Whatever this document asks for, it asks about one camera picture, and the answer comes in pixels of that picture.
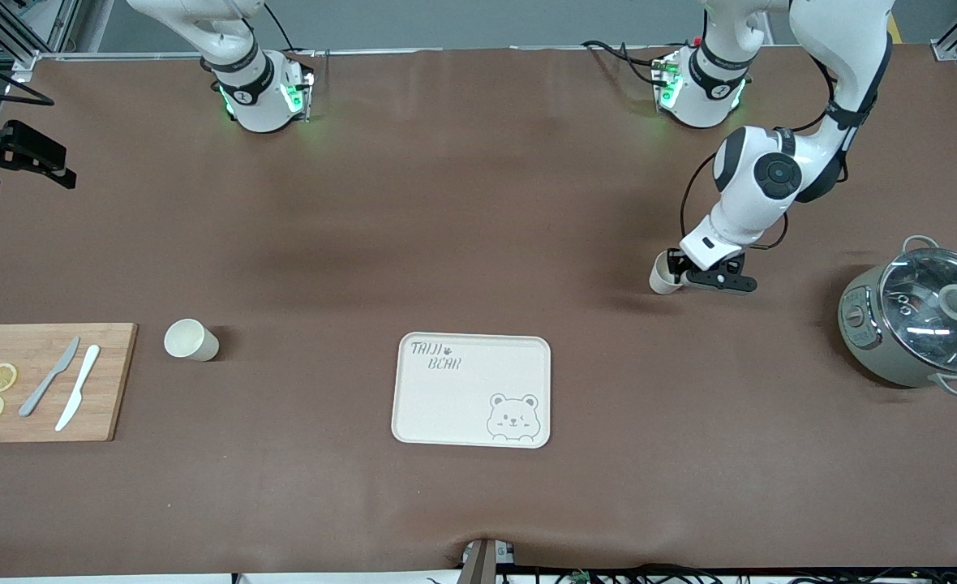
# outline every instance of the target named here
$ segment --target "pot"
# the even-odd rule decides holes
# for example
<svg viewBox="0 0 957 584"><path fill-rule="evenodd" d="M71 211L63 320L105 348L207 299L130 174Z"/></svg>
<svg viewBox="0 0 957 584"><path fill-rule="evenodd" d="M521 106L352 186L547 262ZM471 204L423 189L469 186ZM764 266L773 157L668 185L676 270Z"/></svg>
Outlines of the pot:
<svg viewBox="0 0 957 584"><path fill-rule="evenodd" d="M908 249L919 241L926 247ZM909 388L957 396L957 251L916 235L901 255L854 278L839 300L839 330L857 361Z"/></svg>

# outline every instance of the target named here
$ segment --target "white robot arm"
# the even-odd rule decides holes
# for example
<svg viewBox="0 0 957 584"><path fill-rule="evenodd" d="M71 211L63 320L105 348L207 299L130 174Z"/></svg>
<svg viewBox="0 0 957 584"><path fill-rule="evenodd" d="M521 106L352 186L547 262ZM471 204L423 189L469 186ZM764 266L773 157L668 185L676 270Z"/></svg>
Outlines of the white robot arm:
<svg viewBox="0 0 957 584"><path fill-rule="evenodd" d="M686 45L652 71L661 108L686 126L710 128L738 105L745 73L765 33L757 15L785 11L787 0L698 0L705 8L702 43Z"/></svg>
<svg viewBox="0 0 957 584"><path fill-rule="evenodd" d="M263 0L127 0L201 52L219 80L231 118L252 132L273 132L307 118L312 71L278 51L259 48L246 19Z"/></svg>
<svg viewBox="0 0 957 584"><path fill-rule="evenodd" d="M793 202L808 203L834 187L853 136L875 104L890 58L886 26L893 2L793 0L789 19L796 39L838 78L821 126L810 136L787 128L734 130L713 163L720 201L683 237L680 249L656 260L649 280L654 291L670 293L685 284L738 294L756 289L756 281L741 274L745 249Z"/></svg>

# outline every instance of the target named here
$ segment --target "cutting board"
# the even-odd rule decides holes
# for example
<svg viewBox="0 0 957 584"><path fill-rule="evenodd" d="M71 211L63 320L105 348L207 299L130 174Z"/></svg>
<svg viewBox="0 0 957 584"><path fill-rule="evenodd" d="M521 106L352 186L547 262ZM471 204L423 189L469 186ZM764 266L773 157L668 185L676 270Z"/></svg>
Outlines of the cutting board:
<svg viewBox="0 0 957 584"><path fill-rule="evenodd" d="M57 375L27 418L18 410L53 369L73 337L81 337L71 365ZM114 437L118 408L126 387L136 325L129 322L0 324L0 363L12 363L18 380L0 393L0 441L103 441ZM60 432L53 428L67 405L89 345L100 356L82 387L82 406Z"/></svg>

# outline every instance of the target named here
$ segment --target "brown tablecloth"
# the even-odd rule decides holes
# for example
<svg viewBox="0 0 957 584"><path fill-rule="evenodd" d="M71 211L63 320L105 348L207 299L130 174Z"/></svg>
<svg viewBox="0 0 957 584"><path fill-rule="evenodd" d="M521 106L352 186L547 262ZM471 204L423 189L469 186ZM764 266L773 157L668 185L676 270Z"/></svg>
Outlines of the brown tablecloth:
<svg viewBox="0 0 957 584"><path fill-rule="evenodd" d="M0 576L433 569L476 537L531 565L957 565L957 398L865 376L834 323L906 235L957 249L953 63L896 49L849 182L749 254L749 297L646 277L730 130L821 110L800 49L708 131L587 52L316 65L312 122L272 135L196 62L43 62L57 106L4 109L79 185L5 174L0 323L140 333L112 443L0 444ZM704 174L689 224L715 201ZM164 355L186 316L218 362ZM549 341L549 444L394 440L412 330Z"/></svg>

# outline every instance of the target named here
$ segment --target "black cable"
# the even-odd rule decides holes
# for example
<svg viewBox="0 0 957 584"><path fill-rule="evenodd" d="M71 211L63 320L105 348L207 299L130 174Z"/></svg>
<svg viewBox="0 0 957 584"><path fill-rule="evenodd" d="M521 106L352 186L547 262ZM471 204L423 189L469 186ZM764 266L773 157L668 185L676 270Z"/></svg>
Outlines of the black cable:
<svg viewBox="0 0 957 584"><path fill-rule="evenodd" d="M624 570L623 576L626 576L633 584L652 584L648 578L648 573L639 568Z"/></svg>
<svg viewBox="0 0 957 584"><path fill-rule="evenodd" d="M887 568L880 573L873 574L873 576L863 578L847 572L839 572L837 576L834 577L806 576L790 580L788 584L870 584L886 576L886 574L893 572L893 570L895 570L895 568Z"/></svg>
<svg viewBox="0 0 957 584"><path fill-rule="evenodd" d="M659 86L660 88L665 88L665 86L667 86L664 81L658 81L650 77L645 77L644 75L641 74L640 71L637 70L637 67L635 67L633 64L633 59L630 58L630 53L626 51L626 43L623 43L622 45L620 45L620 51L623 51L623 56L626 57L626 62L630 63L630 70L633 71L633 73L637 75L637 77L641 79L641 81L644 81L645 83L648 83L650 85Z"/></svg>
<svg viewBox="0 0 957 584"><path fill-rule="evenodd" d="M691 174L691 180L687 182L687 187L684 188L684 196L680 200L680 236L683 238L687 237L687 228L684 225L684 209L687 207L687 197L691 195L691 186L694 184L694 180L698 178L698 175L702 173L702 169L705 169L706 164L709 164L716 158L716 152L713 152L709 158L702 160L701 164L698 164L698 168L694 170L694 174ZM668 577L665 580L660 580L655 584L664 584L667 581L670 581L672 576Z"/></svg>
<svg viewBox="0 0 957 584"><path fill-rule="evenodd" d="M749 249L759 249L759 251L767 251L767 249L774 249L775 247L778 247L780 244L782 244L782 242L785 241L785 236L789 234L789 212L786 211L784 214L782 214L782 218L785 221L782 224L782 235L779 235L778 239L776 239L774 243L769 245L749 245Z"/></svg>
<svg viewBox="0 0 957 584"><path fill-rule="evenodd" d="M720 580L716 576L713 576L712 573L706 572L704 569L691 568L690 570L691 572L694 572L696 574L696 578L698 579L699 582L702 581L702 576L705 576L710 581L712 581L713 584L723 584L722 580Z"/></svg>
<svg viewBox="0 0 957 584"><path fill-rule="evenodd" d="M817 57L814 57L813 55L811 55L811 57L809 58L813 59L813 64L816 64L817 69L821 72L821 75L824 76L824 82L826 82L826 84L828 85L828 101L834 100L835 99L835 79L832 79L831 76L828 75L828 67L824 67L824 63L819 62L819 60L817 60ZM817 122L820 122L824 119L825 113L826 113L825 110L821 110L821 114L818 115L816 118L814 118L812 122L805 123L804 125L798 128L793 128L792 129L793 132L802 132L803 130L806 130L808 128L811 128L812 126L817 125Z"/></svg>
<svg viewBox="0 0 957 584"><path fill-rule="evenodd" d="M670 574L670 576L666 576L665 578L663 578L663 580L659 580L655 584L665 584L667 582L670 582L671 580L680 580L684 582L684 584L693 584L693 582L691 582L689 579L684 577L683 574L681 573L672 573Z"/></svg>
<svg viewBox="0 0 957 584"><path fill-rule="evenodd" d="M0 73L0 79L3 81L6 81L7 83L11 83L12 85L18 86L18 88L22 88L23 90L25 90L25 92L29 92L31 93L31 95L36 97L36 99L31 99L31 97L4 96L4 95L1 95L0 93L0 102L15 102L15 103L22 103L22 104L45 105L45 106L53 105L56 103L53 100L49 99L49 97L42 95L42 93L37 92L35 89L30 88L29 86L25 85L22 82L19 82L18 80L14 78L7 77L4 74Z"/></svg>
<svg viewBox="0 0 957 584"><path fill-rule="evenodd" d="M613 49L611 45L602 43L601 41L587 41L586 43L583 43L582 45L583 47L586 47L587 49L589 49L590 47L605 49L605 52L608 52L609 55L616 57L616 59L630 60L630 62L639 64L639 66L643 66L643 67L652 66L652 62L650 60L634 59L632 57L630 59L627 59L626 55L623 55L623 53L616 51L616 49Z"/></svg>
<svg viewBox="0 0 957 584"><path fill-rule="evenodd" d="M266 11L270 14L270 18L273 19L273 22L277 25L277 28L281 30L281 35L285 38L285 43L287 43L287 49L289 51L294 51L294 45L290 43L290 38L287 37L287 32L285 31L285 29L283 29L281 20L277 18L277 15L273 14L273 8L271 8L270 5L268 4L264 6L266 6Z"/></svg>

